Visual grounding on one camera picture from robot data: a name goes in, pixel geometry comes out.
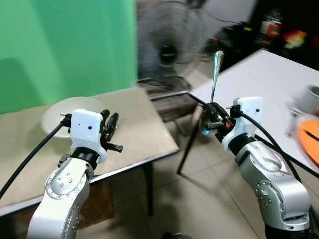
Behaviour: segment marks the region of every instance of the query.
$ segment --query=green backdrop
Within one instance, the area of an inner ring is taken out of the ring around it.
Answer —
[[[134,0],[0,0],[0,114],[128,88]]]

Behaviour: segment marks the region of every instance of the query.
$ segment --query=floor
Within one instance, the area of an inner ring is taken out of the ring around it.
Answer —
[[[208,79],[209,69],[195,71],[191,84]],[[191,117],[179,119],[190,130]],[[147,215],[141,169],[112,178],[115,216],[79,230],[77,239],[160,239],[164,232],[183,232],[194,239],[264,239],[264,223],[251,188],[236,169],[234,156],[213,135],[200,135],[185,163],[175,172],[187,137],[166,124],[181,148],[178,154],[154,163],[154,216]],[[319,180],[301,169],[312,203],[319,212]]]

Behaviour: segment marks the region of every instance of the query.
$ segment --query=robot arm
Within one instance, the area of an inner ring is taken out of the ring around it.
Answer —
[[[261,122],[263,99],[235,99],[230,115],[209,103],[200,120],[203,134],[215,134],[225,150],[232,151],[240,174],[259,203],[267,238],[308,238],[310,199],[305,187],[286,169],[284,161],[253,136],[256,127],[238,115],[243,112]]]
[[[79,224],[80,209],[89,196],[90,181],[98,163],[103,163],[108,149],[121,152],[123,147],[110,144],[118,114],[75,110],[70,134],[71,155],[64,155],[59,168],[45,182],[44,197],[34,212],[28,239],[73,239]]]

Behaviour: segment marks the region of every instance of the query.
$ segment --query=white bowl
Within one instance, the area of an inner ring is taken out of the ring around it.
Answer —
[[[64,116],[60,114],[72,113],[77,109],[86,109],[89,111],[101,112],[105,109],[105,106],[95,98],[92,97],[72,97],[62,101],[59,101],[52,105],[42,116],[41,128],[46,133],[49,134],[51,131],[57,127]],[[56,138],[68,138],[70,134],[68,133],[68,128],[63,127],[60,129],[55,136]]]

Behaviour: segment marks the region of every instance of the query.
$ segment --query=electric fan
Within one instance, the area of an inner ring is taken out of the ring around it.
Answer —
[[[190,1],[146,5],[138,19],[139,76],[173,84],[172,77],[183,77],[196,67],[205,41],[200,8]]]

